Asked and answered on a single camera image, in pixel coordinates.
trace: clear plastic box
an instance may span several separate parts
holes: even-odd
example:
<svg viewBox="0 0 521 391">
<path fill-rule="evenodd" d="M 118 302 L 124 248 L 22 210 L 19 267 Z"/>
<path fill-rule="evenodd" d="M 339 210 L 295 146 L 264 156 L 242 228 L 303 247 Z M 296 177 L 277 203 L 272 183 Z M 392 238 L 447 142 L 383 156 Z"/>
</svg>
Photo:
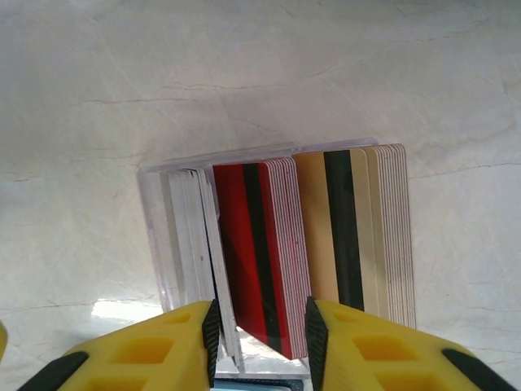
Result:
<svg viewBox="0 0 521 391">
<path fill-rule="evenodd" d="M 176 250 L 177 235 L 173 229 L 173 207 L 169 192 L 169 175 L 179 169 L 209 169 L 213 165 L 234 162 L 266 160 L 292 156 L 301 152 L 332 151 L 354 147 L 377 145 L 373 138 L 361 138 L 338 143 L 299 145 L 288 143 L 240 151 L 222 152 L 183 159 L 172 159 L 159 163 L 142 164 L 138 170 L 138 185 L 147 224 L 152 261 L 160 290 L 164 311 L 185 305 L 184 281 L 178 278 L 181 260 Z M 215 198 L 217 215 L 219 205 Z M 217 363 L 217 377 L 247 377 L 305 379 L 309 377 L 307 360 L 287 360 L 282 355 L 237 330 L 243 352 L 243 367 L 236 367 L 231 358 L 224 357 Z"/>
</svg>

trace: white marble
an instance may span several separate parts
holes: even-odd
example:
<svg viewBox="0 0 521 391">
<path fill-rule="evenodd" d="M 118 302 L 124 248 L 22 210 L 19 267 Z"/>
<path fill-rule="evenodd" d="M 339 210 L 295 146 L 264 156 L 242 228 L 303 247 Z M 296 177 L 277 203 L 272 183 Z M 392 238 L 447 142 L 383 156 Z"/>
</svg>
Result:
<svg viewBox="0 0 521 391">
<path fill-rule="evenodd" d="M 0 75 L 0 389 L 159 311 L 140 162 L 361 137 L 409 153 L 419 326 L 521 387 L 518 1 L 2 0 Z"/>
</svg>

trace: gray vein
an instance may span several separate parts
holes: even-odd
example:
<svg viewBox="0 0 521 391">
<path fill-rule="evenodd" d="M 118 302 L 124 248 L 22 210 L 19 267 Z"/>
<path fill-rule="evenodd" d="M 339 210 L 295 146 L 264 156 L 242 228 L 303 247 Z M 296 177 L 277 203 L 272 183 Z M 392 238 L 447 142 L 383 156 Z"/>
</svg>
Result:
<svg viewBox="0 0 521 391">
<path fill-rule="evenodd" d="M 102 100 L 102 99 L 91 99 L 86 100 L 83 103 L 101 103 L 101 104 L 125 104 L 125 103 L 154 103 L 154 102 L 197 102 L 197 99 L 187 98 L 153 98 L 153 99 L 129 99 L 129 100 Z"/>
<path fill-rule="evenodd" d="M 419 177 L 410 177 L 409 179 L 420 179 L 420 178 L 437 177 L 438 175 L 449 175 L 449 174 L 461 173 L 462 171 L 468 171 L 469 169 L 492 168 L 492 167 L 498 167 L 498 166 L 501 166 L 501 165 L 521 165 L 521 163 L 498 163 L 496 165 L 475 165 L 473 167 L 465 167 L 464 169 L 455 169 L 454 171 L 447 171 L 446 173 L 422 175 L 422 176 L 419 176 Z"/>
</svg>

